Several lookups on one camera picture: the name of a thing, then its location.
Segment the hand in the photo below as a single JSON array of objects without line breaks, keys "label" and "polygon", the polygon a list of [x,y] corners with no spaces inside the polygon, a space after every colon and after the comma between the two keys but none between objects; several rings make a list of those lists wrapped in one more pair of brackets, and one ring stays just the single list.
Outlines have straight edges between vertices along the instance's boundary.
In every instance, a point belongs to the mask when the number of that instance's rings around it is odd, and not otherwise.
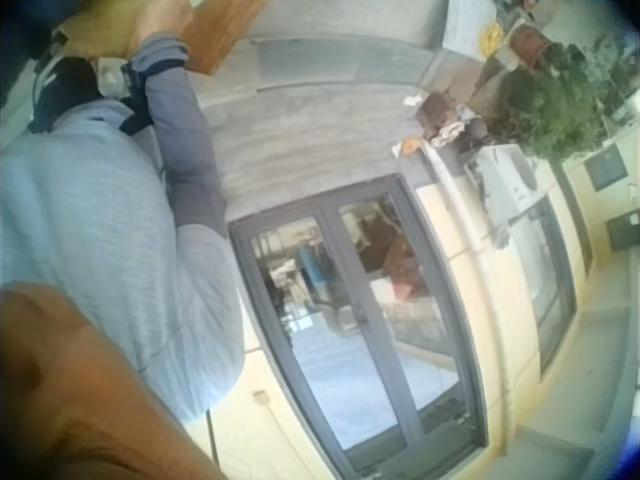
[{"label": "hand", "polygon": [[147,0],[138,18],[129,43],[129,56],[135,54],[140,45],[156,33],[182,35],[193,19],[193,7],[189,0]]}]

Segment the sleeve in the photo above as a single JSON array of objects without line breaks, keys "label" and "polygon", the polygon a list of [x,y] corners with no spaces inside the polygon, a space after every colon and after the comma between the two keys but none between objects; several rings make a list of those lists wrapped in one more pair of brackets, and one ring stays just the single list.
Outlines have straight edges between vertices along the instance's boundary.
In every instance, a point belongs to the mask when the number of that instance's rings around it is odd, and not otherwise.
[{"label": "sleeve", "polygon": [[244,337],[228,242],[202,225],[178,228],[176,241],[183,328],[140,373],[188,423],[235,385],[244,364]]},{"label": "sleeve", "polygon": [[169,408],[183,422],[199,418],[221,400],[244,362],[226,203],[211,132],[182,66],[187,56],[177,37],[161,34],[148,39],[130,62],[143,79],[169,184],[182,326],[140,373],[161,398],[171,399]]},{"label": "sleeve", "polygon": [[144,79],[176,225],[200,224],[226,237],[226,201],[211,132],[183,68],[187,58],[188,50],[178,37],[156,34],[142,44],[130,64]]}]

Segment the person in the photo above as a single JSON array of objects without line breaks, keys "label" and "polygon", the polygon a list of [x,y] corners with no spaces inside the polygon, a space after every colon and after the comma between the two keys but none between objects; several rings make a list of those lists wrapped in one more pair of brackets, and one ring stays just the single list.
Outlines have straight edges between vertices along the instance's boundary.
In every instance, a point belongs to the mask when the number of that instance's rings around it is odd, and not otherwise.
[{"label": "person", "polygon": [[0,165],[3,285],[63,291],[181,422],[223,398],[244,359],[226,203],[179,39],[191,16],[188,0],[149,0],[137,19],[137,111],[101,98],[86,62],[56,65],[41,133]]},{"label": "person", "polygon": [[1,478],[225,478],[63,294],[13,285],[0,308]]}]

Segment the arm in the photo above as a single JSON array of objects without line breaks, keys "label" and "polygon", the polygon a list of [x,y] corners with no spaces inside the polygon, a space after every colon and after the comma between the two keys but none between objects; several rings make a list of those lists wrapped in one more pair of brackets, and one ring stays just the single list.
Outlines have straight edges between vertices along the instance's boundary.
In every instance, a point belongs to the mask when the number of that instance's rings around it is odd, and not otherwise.
[{"label": "arm", "polygon": [[185,13],[184,1],[149,3],[147,20],[145,14],[139,19],[141,33],[134,36],[137,53],[130,65],[146,77],[142,83],[148,111],[167,173],[177,226],[175,282],[182,325],[139,373],[163,398],[174,398],[172,410],[189,421],[200,417],[235,384],[244,362],[244,345],[233,254],[225,238],[226,202],[211,133],[182,66],[188,56],[185,45],[174,34],[156,33],[180,30],[171,24],[180,12]]},{"label": "arm", "polygon": [[0,384],[1,448],[11,447],[19,478],[225,478],[120,350],[50,287],[3,292]]},{"label": "arm", "polygon": [[131,60],[143,77],[158,66],[172,66],[144,82],[149,114],[160,146],[176,226],[200,224],[226,236],[226,201],[218,177],[211,132],[187,73],[180,66],[187,48],[177,36],[147,38]]}]

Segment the yellow object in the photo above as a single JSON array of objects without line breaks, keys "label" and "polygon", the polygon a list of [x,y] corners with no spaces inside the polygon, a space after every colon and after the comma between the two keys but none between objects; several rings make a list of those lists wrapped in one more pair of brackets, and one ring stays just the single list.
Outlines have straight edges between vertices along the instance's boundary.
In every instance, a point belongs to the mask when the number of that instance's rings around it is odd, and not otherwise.
[{"label": "yellow object", "polygon": [[402,142],[402,153],[409,155],[420,148],[420,137],[409,137]]},{"label": "yellow object", "polygon": [[502,30],[498,22],[493,22],[493,24],[480,35],[480,50],[482,54],[485,57],[493,55],[496,50],[500,48],[503,38],[504,30]]}]

